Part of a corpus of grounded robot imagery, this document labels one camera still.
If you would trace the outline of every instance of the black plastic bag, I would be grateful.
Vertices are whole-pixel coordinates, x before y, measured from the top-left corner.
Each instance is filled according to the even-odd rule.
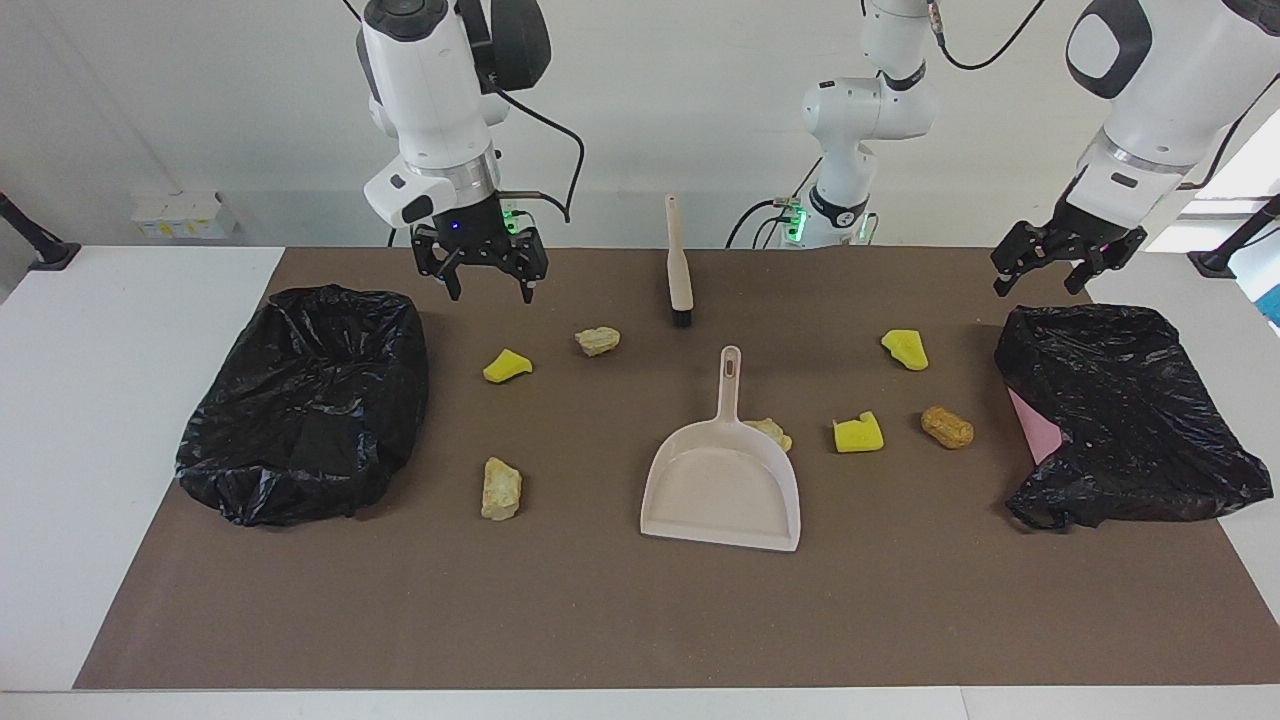
[[[1203,520],[1272,496],[1210,400],[1178,331],[1147,307],[1018,307],[996,365],[1062,432],[1006,506],[1025,525]]]
[[[351,516],[408,461],[426,397],[408,297],[287,290],[253,315],[196,407],[175,479],[237,525]]]

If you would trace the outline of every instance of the dustpan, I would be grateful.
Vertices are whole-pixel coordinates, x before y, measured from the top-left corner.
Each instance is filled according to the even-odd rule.
[[[794,552],[800,491],[787,454],[737,419],[742,351],[721,351],[716,418],[676,430],[653,459],[640,505],[646,536]]]

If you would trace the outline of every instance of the brown surface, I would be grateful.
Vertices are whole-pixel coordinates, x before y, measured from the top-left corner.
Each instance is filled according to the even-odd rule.
[[[358,520],[233,527],[172,488],[78,688],[586,688],[1280,682],[1280,628],[1217,523],[1028,534],[1001,503],[1032,462],[991,361],[1012,302],[982,251],[691,254],[694,328],[660,252],[559,251],[531,307],[492,270],[451,304],[408,251],[289,250],[270,292],[393,288],[424,311],[431,406]],[[1069,301],[1061,270],[1016,299]],[[586,359],[572,333],[622,346]],[[923,332],[931,366],[879,347]],[[745,418],[795,437],[795,555],[643,538],[662,439],[714,413],[721,346]],[[532,375],[480,370],[503,346]],[[920,432],[941,404],[977,441]],[[887,447],[836,455],[872,409]],[[526,478],[481,520],[486,457]]]

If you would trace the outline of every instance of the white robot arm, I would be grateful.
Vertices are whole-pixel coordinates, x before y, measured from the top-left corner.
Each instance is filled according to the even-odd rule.
[[[805,127],[822,145],[823,164],[803,196],[803,229],[783,247],[847,245],[876,177],[876,154],[863,142],[919,137],[933,127],[937,92],[924,79],[929,33],[927,0],[867,3],[863,54],[879,73],[824,81],[805,95]]]
[[[486,92],[532,87],[550,63],[550,40],[536,0],[494,0],[492,10],[493,37],[479,0],[367,4],[356,50],[370,114],[399,155],[365,197],[393,228],[422,223],[412,241],[419,269],[453,300],[458,265],[490,265],[520,281],[529,302],[547,254],[536,228],[513,232],[503,217],[489,127],[509,108]]]
[[[1066,47],[1071,76],[1111,115],[1043,227],[1014,225],[992,252],[996,292],[1055,260],[1080,260],[1075,293],[1128,263],[1142,222],[1280,73],[1275,0],[1094,0]]]

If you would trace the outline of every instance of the brown peanut-shaped object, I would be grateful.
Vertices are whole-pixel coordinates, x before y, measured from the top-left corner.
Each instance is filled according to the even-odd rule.
[[[960,450],[973,442],[973,424],[941,405],[920,415],[920,428],[947,450]]]

